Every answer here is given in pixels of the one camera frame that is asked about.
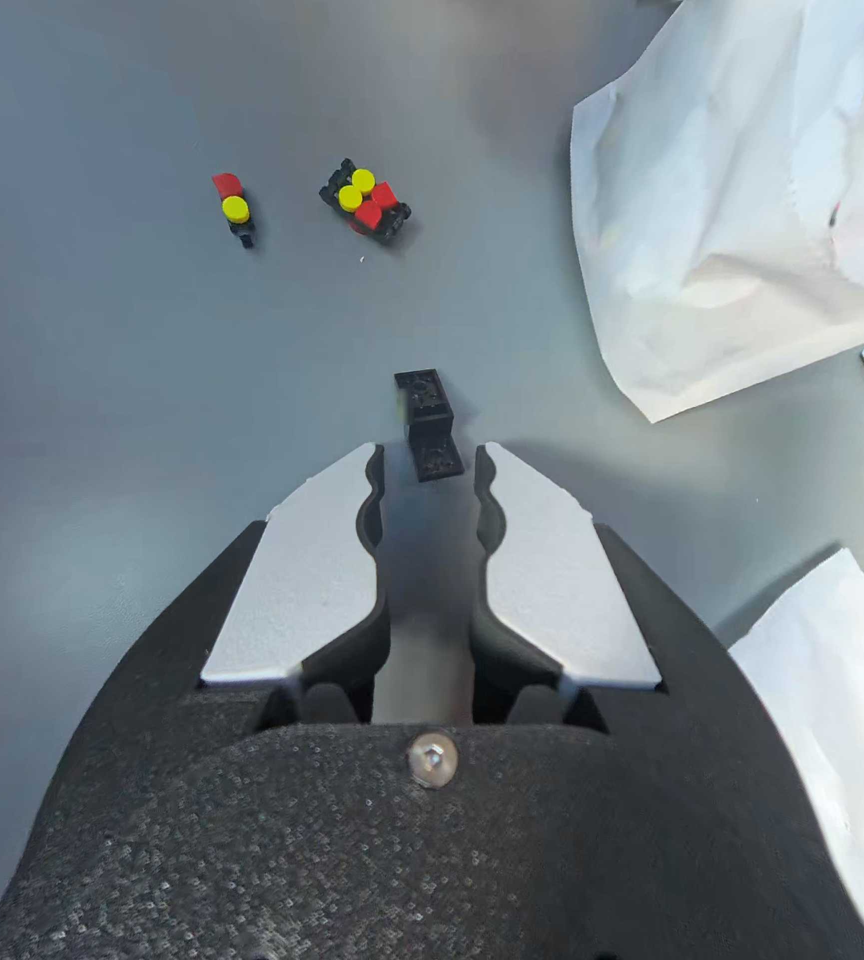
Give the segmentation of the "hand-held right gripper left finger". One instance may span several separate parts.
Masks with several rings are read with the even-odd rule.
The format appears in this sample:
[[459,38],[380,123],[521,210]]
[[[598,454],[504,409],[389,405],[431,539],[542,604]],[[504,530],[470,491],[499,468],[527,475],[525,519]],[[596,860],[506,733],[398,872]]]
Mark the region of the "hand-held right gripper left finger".
[[390,653],[376,560],[384,453],[361,444],[271,510],[201,668],[204,685],[373,682]]

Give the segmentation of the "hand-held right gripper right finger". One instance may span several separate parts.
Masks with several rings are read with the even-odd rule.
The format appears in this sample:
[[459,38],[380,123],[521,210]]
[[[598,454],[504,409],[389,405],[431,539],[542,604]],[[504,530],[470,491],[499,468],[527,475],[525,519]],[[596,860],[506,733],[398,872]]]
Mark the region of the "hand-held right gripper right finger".
[[470,645],[486,682],[509,694],[657,689],[659,668],[579,500],[495,441],[476,449],[474,491],[485,557]]

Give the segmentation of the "black lego bracket yellow stud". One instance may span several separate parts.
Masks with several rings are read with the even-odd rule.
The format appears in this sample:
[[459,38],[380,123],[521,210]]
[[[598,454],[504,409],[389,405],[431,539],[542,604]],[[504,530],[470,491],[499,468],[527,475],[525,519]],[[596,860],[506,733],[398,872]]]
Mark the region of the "black lego bracket yellow stud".
[[452,436],[454,411],[434,368],[394,375],[405,405],[407,443],[420,483],[461,476],[464,466]]

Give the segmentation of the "large plain white paper bag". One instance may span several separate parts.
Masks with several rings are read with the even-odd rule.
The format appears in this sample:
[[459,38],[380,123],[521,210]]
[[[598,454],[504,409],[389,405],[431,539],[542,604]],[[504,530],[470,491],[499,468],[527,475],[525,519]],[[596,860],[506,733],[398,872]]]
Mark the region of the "large plain white paper bag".
[[847,548],[779,596],[729,649],[795,762],[864,921],[864,571]]

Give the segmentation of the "small yellow red lego piece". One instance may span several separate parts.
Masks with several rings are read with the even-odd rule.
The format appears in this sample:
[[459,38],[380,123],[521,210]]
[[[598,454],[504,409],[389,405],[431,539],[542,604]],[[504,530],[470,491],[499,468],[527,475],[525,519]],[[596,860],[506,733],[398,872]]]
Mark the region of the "small yellow red lego piece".
[[241,180],[235,174],[222,172],[213,174],[211,181],[219,194],[229,230],[245,250],[254,249],[255,223]]

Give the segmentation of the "black red yellow brick plate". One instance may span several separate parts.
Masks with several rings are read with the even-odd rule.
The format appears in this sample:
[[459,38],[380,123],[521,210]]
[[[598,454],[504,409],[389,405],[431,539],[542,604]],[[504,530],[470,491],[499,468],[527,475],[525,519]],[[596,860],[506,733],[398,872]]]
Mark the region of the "black red yellow brick plate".
[[386,180],[378,180],[348,157],[330,174],[318,196],[356,234],[383,247],[396,240],[412,217],[411,207]]

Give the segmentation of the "torn printed white paper bag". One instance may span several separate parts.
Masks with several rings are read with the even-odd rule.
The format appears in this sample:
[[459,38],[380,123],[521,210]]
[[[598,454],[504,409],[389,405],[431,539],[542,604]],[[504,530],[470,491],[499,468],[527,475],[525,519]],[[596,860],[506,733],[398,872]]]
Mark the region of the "torn printed white paper bag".
[[579,102],[601,354],[652,424],[864,344],[864,1],[682,2]]

